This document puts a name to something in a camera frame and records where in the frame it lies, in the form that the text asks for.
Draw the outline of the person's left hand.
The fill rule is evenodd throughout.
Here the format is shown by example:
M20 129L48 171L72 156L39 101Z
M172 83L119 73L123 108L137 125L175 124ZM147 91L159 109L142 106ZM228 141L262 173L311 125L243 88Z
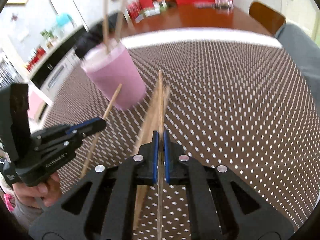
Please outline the person's left hand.
M53 173L45 183L39 183L37 186L28 187L25 183L14 183L12 188L20 203L35 208L40 208L36 198L41 198L44 206L50 207L62 196L57 172Z

